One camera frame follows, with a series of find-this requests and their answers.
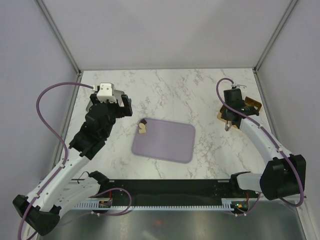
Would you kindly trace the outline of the dark diamond chocolate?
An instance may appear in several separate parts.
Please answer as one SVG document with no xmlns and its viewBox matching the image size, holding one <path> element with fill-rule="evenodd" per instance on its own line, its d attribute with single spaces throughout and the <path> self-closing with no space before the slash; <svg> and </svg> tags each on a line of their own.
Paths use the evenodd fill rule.
<svg viewBox="0 0 320 240">
<path fill-rule="evenodd" d="M 146 124 L 147 123 L 147 121 L 145 120 L 145 119 L 142 119 L 141 121 L 140 121 L 142 124 Z"/>
</svg>

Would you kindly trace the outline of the white oval chocolate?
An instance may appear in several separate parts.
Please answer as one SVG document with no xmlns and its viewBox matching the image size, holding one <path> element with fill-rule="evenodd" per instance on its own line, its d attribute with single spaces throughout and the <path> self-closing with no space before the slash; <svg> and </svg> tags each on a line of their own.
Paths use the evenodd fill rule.
<svg viewBox="0 0 320 240">
<path fill-rule="evenodd" d="M 145 128 L 146 128 L 143 123 L 139 123 L 139 127 L 140 127 L 141 129 L 145 129 Z"/>
</svg>

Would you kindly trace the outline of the white block chocolate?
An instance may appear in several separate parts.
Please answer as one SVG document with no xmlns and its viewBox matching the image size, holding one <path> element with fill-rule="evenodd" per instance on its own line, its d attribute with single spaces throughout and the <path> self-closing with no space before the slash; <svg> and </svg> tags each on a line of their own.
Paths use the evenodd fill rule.
<svg viewBox="0 0 320 240">
<path fill-rule="evenodd" d="M 139 134 L 145 134 L 146 133 L 146 129 L 145 128 L 141 128 L 138 130 Z"/>
</svg>

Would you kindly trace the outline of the metal tongs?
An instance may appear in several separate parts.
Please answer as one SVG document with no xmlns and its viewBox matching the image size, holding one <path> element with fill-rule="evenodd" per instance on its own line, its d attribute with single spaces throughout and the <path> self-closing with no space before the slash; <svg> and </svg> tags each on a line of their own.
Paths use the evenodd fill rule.
<svg viewBox="0 0 320 240">
<path fill-rule="evenodd" d="M 224 130 L 225 130 L 226 132 L 228 132 L 228 131 L 231 129 L 231 127 L 232 127 L 232 123 L 229 122 L 229 121 L 226 121 L 226 122 L 225 122 L 225 126 L 224 126 Z"/>
</svg>

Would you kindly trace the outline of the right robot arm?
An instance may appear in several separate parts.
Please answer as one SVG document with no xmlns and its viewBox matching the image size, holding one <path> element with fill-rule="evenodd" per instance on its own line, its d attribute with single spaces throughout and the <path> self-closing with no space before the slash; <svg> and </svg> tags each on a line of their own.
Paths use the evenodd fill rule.
<svg viewBox="0 0 320 240">
<path fill-rule="evenodd" d="M 262 173 L 237 173 L 228 185 L 233 197 L 241 197 L 247 190 L 262 193 L 268 200 L 303 195 L 306 160 L 293 155 L 263 126 L 259 111 L 245 104 L 239 88 L 224 90 L 221 117 L 227 130 L 236 126 L 258 150 L 266 166 Z"/>
</svg>

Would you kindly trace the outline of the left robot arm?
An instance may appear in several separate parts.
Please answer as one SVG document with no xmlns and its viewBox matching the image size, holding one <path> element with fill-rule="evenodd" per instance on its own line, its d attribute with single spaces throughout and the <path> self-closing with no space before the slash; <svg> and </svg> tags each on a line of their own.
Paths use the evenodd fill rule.
<svg viewBox="0 0 320 240">
<path fill-rule="evenodd" d="M 108 178 L 94 171 L 75 187 L 65 191 L 65 187 L 85 165 L 106 144 L 117 119 L 133 114 L 131 99 L 120 95 L 122 105 L 114 95 L 90 95 L 92 106 L 85 115 L 85 121 L 69 144 L 64 144 L 64 156 L 49 174 L 27 195 L 17 195 L 13 206 L 40 236 L 50 233 L 61 218 L 78 203 L 90 197 L 105 197 L 110 190 Z"/>
</svg>

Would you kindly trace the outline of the gold chocolate box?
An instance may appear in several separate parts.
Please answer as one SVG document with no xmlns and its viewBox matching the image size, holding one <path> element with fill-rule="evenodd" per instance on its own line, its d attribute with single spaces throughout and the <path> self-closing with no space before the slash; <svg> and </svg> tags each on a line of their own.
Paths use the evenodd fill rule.
<svg viewBox="0 0 320 240">
<path fill-rule="evenodd" d="M 225 103 L 235 109 L 236 111 L 246 115 L 246 116 L 259 116 L 260 115 L 260 109 L 262 108 L 262 104 L 250 97 L 245 97 L 245 99 L 243 100 L 236 100 L 236 101 L 225 101 Z M 218 114 L 217 114 L 217 118 L 222 121 L 222 122 L 226 122 L 225 120 L 223 120 L 221 118 L 221 114 L 223 110 L 228 110 L 228 108 L 226 108 L 224 105 L 220 108 Z"/>
</svg>

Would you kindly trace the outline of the lavender plastic tray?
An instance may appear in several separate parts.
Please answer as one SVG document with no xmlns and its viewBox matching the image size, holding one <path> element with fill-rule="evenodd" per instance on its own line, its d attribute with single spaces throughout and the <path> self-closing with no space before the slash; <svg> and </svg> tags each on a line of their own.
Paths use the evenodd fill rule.
<svg viewBox="0 0 320 240">
<path fill-rule="evenodd" d="M 143 119 L 147 121 L 146 133 L 139 134 Z M 137 156 L 187 164 L 193 158 L 195 137 L 191 124 L 145 117 L 138 122 L 131 151 Z"/>
</svg>

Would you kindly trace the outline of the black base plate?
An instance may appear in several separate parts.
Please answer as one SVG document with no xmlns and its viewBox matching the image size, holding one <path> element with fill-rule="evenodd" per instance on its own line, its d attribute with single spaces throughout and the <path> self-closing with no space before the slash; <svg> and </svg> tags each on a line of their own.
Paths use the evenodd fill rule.
<svg viewBox="0 0 320 240">
<path fill-rule="evenodd" d="M 111 189 L 112 202 L 126 206 L 191 206 L 217 205 L 222 199 L 255 199 L 252 190 L 241 190 L 230 179 L 116 179 L 102 188 Z"/>
</svg>

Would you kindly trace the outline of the left aluminium frame post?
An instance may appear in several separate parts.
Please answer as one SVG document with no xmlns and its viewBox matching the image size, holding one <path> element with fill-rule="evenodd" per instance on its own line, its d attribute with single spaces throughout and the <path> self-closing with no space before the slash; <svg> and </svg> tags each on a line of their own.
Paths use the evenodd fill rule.
<svg viewBox="0 0 320 240">
<path fill-rule="evenodd" d="M 64 40 L 61 31 L 59 30 L 57 24 L 55 23 L 48 7 L 46 6 L 46 3 L 44 0 L 34 0 L 34 3 L 38 7 L 39 11 L 43 15 L 47 25 L 49 26 L 51 32 L 53 33 L 55 39 L 57 40 L 59 46 L 61 47 L 64 55 L 66 56 L 67 60 L 71 64 L 75 74 L 77 76 L 80 76 L 82 71 L 79 65 L 77 64 L 75 58 L 73 57 L 66 41 Z"/>
</svg>

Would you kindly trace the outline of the aluminium frame post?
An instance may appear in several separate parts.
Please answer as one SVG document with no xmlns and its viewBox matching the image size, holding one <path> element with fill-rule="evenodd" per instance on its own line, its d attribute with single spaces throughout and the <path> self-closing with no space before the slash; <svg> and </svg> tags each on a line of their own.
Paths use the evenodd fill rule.
<svg viewBox="0 0 320 240">
<path fill-rule="evenodd" d="M 80 76 L 82 71 L 79 65 L 77 64 L 75 58 L 73 57 L 66 41 L 64 40 L 61 31 L 59 30 L 57 24 L 55 23 L 48 7 L 46 6 L 46 3 L 44 0 L 34 0 L 34 3 L 38 7 L 39 11 L 43 15 L 47 25 L 49 26 L 51 32 L 53 33 L 55 39 L 57 40 L 59 46 L 61 47 L 64 55 L 66 56 L 67 60 L 71 64 L 75 74 L 77 76 Z"/>
<path fill-rule="evenodd" d="M 284 29 L 285 25 L 289 21 L 292 13 L 294 12 L 295 8 L 299 4 L 300 0 L 290 0 L 288 6 L 285 8 L 280 20 L 278 21 L 274 31 L 272 32 L 271 37 L 269 38 L 265 48 L 263 49 L 258 61 L 256 62 L 255 66 L 253 67 L 253 73 L 257 74 L 262 64 L 264 63 L 266 57 L 268 56 L 270 50 L 272 49 L 273 45 L 275 44 L 276 40 L 278 39 L 279 35 L 281 34 L 282 30 Z"/>
</svg>

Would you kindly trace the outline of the right aluminium frame post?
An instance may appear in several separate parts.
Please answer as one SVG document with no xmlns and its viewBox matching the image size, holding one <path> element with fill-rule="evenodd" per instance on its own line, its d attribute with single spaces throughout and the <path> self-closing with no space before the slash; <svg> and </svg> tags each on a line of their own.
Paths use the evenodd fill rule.
<svg viewBox="0 0 320 240">
<path fill-rule="evenodd" d="M 255 66 L 253 67 L 253 73 L 257 74 L 262 64 L 264 63 L 266 57 L 268 56 L 270 50 L 272 49 L 273 45 L 275 44 L 276 40 L 278 39 L 279 35 L 281 34 L 282 30 L 284 29 L 285 25 L 289 21 L 292 13 L 294 12 L 295 8 L 299 4 L 300 0 L 290 0 L 288 6 L 285 8 L 280 20 L 278 21 L 274 31 L 272 32 L 271 37 L 269 38 L 265 48 L 263 49 L 258 61 L 256 62 Z"/>
</svg>

